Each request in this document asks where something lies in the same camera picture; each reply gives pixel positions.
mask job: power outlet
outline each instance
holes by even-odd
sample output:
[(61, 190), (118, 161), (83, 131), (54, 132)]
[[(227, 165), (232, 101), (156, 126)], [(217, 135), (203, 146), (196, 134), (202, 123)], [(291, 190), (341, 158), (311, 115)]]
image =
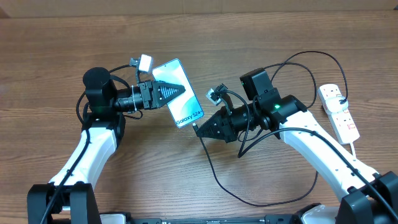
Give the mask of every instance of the power outlet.
[[(318, 94), (325, 111), (327, 111), (326, 100), (342, 96), (340, 89), (335, 84), (321, 86), (318, 89)], [(350, 144), (359, 138), (358, 129), (348, 109), (328, 113), (328, 117), (340, 144)]]

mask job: phone screen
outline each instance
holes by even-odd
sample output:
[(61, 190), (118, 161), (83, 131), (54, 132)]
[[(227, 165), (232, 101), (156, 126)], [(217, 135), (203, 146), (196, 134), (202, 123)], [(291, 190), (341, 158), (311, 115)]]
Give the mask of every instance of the phone screen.
[(203, 117), (203, 110), (179, 59), (174, 59), (154, 68), (152, 74), (155, 81), (163, 81), (185, 87), (184, 93), (167, 103), (178, 128), (182, 128)]

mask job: black mount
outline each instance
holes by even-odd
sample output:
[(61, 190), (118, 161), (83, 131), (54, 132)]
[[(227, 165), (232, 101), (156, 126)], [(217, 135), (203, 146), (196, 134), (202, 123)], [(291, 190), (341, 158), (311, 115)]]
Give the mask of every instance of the black mount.
[[(398, 177), (393, 172), (384, 175), (374, 174), (372, 186), (381, 194), (388, 204), (398, 213)], [(360, 189), (351, 187), (349, 195), (341, 199), (336, 217), (337, 224), (349, 223), (396, 223), (390, 214), (377, 200), (369, 200), (367, 195), (374, 198), (367, 186)]]
[[(242, 86), (249, 100), (250, 110), (249, 129), (257, 126), (262, 129), (275, 131), (280, 123), (286, 122), (286, 118), (298, 111), (306, 112), (307, 108), (296, 97), (289, 95), (281, 98), (277, 88), (272, 86), (267, 72), (263, 68), (255, 69), (240, 77)], [(200, 128), (194, 127), (198, 137), (222, 139), (225, 142), (233, 142), (238, 139), (238, 133), (244, 131), (248, 125), (248, 113), (246, 106), (233, 108), (231, 98), (223, 91), (227, 90), (224, 84), (214, 91), (210, 90), (208, 98), (214, 103), (223, 102), (221, 107)]]
[[(55, 192), (53, 184), (35, 184), (27, 194), (27, 213), (29, 223), (40, 223), (47, 202)], [(52, 212), (45, 224), (55, 223), (51, 213), (60, 213), (62, 206), (70, 206), (71, 224), (101, 223), (94, 192), (91, 184), (77, 183), (73, 186), (63, 186), (62, 194), (55, 202)]]

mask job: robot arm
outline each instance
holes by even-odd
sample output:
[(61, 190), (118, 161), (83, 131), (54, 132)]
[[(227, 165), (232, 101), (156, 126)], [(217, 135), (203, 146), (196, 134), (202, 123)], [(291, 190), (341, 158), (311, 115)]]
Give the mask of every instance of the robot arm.
[[(357, 168), (368, 182), (374, 181), (376, 170), (354, 158), (345, 148), (335, 141), (315, 120), (311, 112), (299, 111), (287, 118), (282, 128), (305, 128), (316, 131), (329, 142), (331, 142), (344, 157), (350, 161), (351, 165)], [(284, 131), (280, 133), (280, 138), (286, 144), (292, 146), (320, 173), (334, 191), (339, 202), (348, 195), (348, 189), (355, 187), (360, 189), (364, 183), (353, 175), (351, 169), (331, 150), (331, 148), (321, 139), (311, 136), (309, 133), (300, 131)]]
[[(140, 81), (139, 72), (148, 72), (151, 61), (146, 55), (131, 59), (129, 66), (138, 68), (137, 86), (132, 87), (111, 75), (114, 70), (92, 68), (84, 74), (85, 95), (91, 112), (87, 113), (85, 107), (80, 142), (62, 170), (48, 184), (36, 184), (30, 189), (27, 196), (29, 223), (56, 223), (51, 214), (62, 210), (71, 211), (72, 224), (101, 223), (93, 189), (106, 161), (115, 153), (124, 136), (126, 120), (123, 113), (161, 108), (185, 92), (182, 85)], [(117, 90), (113, 80), (125, 84), (127, 89)]]
[[(116, 151), (117, 142), (114, 130), (90, 128), (88, 131), (90, 132), (91, 144), (88, 145), (86, 152), (73, 171), (73, 175), (68, 178), (65, 185), (74, 185), (77, 182), (83, 182), (85, 184), (90, 183), (94, 189), (106, 161)], [(61, 180), (67, 174), (67, 170), (71, 168), (82, 152), (86, 144), (86, 139), (86, 131), (83, 131), (79, 145), (77, 145), (68, 162), (56, 176), (51, 178), (49, 183), (53, 183), (55, 186), (60, 184)]]
[[(315, 120), (311, 112), (296, 97), (281, 98), (264, 69), (259, 68), (241, 76), (241, 83), (249, 100), (249, 113), (246, 105), (233, 108), (226, 95), (226, 87), (221, 84), (210, 90), (207, 97), (221, 107), (200, 128), (194, 126), (198, 137), (236, 141), (240, 131), (254, 130), (256, 126), (270, 129), (278, 139), (296, 149), (321, 174), (341, 202), (340, 207), (314, 207), (300, 211), (302, 223), (394, 223), (392, 210), (398, 212), (398, 178), (393, 172), (381, 176), (372, 167), (363, 164), (348, 153)], [(305, 131), (282, 131), (284, 128), (302, 128)], [(336, 152), (339, 152), (346, 164)], [(365, 184), (355, 173), (370, 183)]]

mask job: plug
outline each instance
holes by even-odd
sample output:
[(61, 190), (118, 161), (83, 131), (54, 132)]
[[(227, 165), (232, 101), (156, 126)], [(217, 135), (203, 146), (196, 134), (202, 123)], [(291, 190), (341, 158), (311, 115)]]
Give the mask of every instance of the plug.
[(207, 91), (206, 97), (216, 106), (221, 103), (221, 98), (214, 93), (214, 90), (212, 88)]
[(335, 96), (325, 100), (324, 108), (327, 114), (337, 113), (348, 108), (348, 100), (343, 96)]

